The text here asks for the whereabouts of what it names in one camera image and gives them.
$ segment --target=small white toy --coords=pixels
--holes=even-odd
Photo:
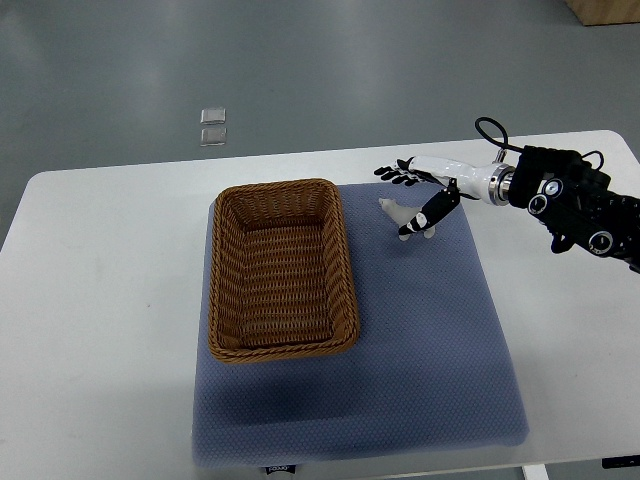
[[[422,215],[419,207],[404,207],[402,205],[398,205],[398,202],[391,198],[379,198],[378,202],[380,203],[382,210],[384,210],[384,212],[389,215],[389,217],[391,217],[399,227],[407,225],[414,217]],[[427,228],[424,230],[424,238],[431,238],[435,233],[436,227]],[[411,234],[408,233],[406,235],[398,235],[398,238],[405,242],[410,236]]]

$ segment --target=label tag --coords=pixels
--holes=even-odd
[[[265,467],[265,470],[267,471],[267,475],[271,475],[273,472],[296,473],[296,466],[295,465],[277,465],[274,467]]]

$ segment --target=robotic hand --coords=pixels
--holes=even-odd
[[[503,136],[498,142],[480,127],[496,126]],[[546,225],[552,235],[551,251],[563,253],[578,245],[598,257],[624,260],[640,273],[640,200],[608,190],[611,177],[601,172],[604,157],[598,151],[581,155],[573,150],[509,145],[505,129],[495,120],[481,117],[476,129],[500,147],[496,160],[484,167],[444,158],[418,156],[375,171],[382,180],[405,183],[430,182],[443,188],[432,197],[400,235],[434,226],[451,212],[460,197],[490,205],[513,205]],[[506,150],[520,153],[517,167],[502,163]],[[598,155],[597,168],[585,157]]]

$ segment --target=gray floor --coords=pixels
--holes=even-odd
[[[640,24],[586,28],[562,0],[0,0],[0,243],[45,170],[478,138],[481,115],[615,130],[640,157],[638,79]],[[217,105],[228,143],[202,148]]]

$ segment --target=brown woven basket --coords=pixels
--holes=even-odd
[[[209,348],[225,363],[327,355],[360,330],[337,187],[243,185],[217,198]]]

